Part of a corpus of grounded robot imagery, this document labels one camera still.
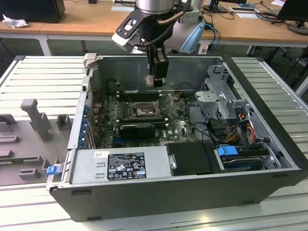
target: slotted metal surface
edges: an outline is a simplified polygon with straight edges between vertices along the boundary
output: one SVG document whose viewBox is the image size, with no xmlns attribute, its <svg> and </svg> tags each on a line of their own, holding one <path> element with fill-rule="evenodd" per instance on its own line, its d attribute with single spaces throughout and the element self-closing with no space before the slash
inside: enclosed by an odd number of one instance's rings
<svg viewBox="0 0 308 231">
<path fill-rule="evenodd" d="M 27 56 L 0 82 L 0 114 L 28 120 L 20 105 L 24 99 L 37 99 L 38 111 L 49 119 L 58 114 L 74 118 L 84 76 L 83 57 Z"/>
<path fill-rule="evenodd" d="M 308 111 L 306 104 L 265 62 L 233 59 L 284 129 L 308 157 Z M 234 85 L 242 99 L 243 92 Z"/>
<path fill-rule="evenodd" d="M 281 188 L 258 205 L 84 223 L 72 221 L 43 185 L 2 190 L 0 187 L 0 228 L 6 231 L 54 227 L 79 231 L 306 231 L 308 227 L 308 180 Z"/>
</svg>

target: motherboard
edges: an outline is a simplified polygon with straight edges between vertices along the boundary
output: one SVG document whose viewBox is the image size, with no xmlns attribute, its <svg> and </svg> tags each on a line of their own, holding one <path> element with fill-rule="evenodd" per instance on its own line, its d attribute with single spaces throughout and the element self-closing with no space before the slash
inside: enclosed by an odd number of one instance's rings
<svg viewBox="0 0 308 231">
<path fill-rule="evenodd" d="M 93 104 L 97 148 L 163 146 L 197 141 L 187 112 L 190 97 L 174 92 L 117 94 Z"/>
</svg>

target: desktop computer tower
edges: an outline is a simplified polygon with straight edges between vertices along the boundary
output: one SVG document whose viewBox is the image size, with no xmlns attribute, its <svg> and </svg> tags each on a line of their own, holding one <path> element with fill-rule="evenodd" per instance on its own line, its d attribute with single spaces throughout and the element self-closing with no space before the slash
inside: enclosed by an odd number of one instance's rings
<svg viewBox="0 0 308 231">
<path fill-rule="evenodd" d="M 63 0 L 1 0 L 2 14 L 13 19 L 25 19 L 30 22 L 58 23 L 63 16 Z"/>
</svg>

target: power supply label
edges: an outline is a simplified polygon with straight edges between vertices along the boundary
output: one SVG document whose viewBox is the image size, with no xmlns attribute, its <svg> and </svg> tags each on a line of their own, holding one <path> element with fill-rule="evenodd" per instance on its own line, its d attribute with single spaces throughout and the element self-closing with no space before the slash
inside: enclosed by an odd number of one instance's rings
<svg viewBox="0 0 308 231">
<path fill-rule="evenodd" d="M 108 180 L 146 178 L 144 153 L 108 155 Z"/>
</svg>

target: blue cable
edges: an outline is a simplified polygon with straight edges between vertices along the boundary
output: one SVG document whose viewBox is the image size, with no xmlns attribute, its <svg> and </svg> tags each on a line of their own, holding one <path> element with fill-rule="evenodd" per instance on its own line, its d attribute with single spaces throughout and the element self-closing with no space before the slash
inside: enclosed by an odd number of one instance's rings
<svg viewBox="0 0 308 231">
<path fill-rule="evenodd" d="M 213 50 L 213 52 L 212 52 L 212 54 L 214 54 L 215 51 L 216 51 L 216 49 L 217 49 L 217 47 L 218 47 L 218 34 L 217 34 L 217 30 L 214 29 L 210 24 L 207 24 L 207 23 L 206 23 L 206 25 L 207 25 L 209 28 L 211 28 L 212 31 L 214 31 L 215 36 L 216 36 L 216 45 L 215 45 L 215 48 L 214 48 L 214 50 Z"/>
</svg>

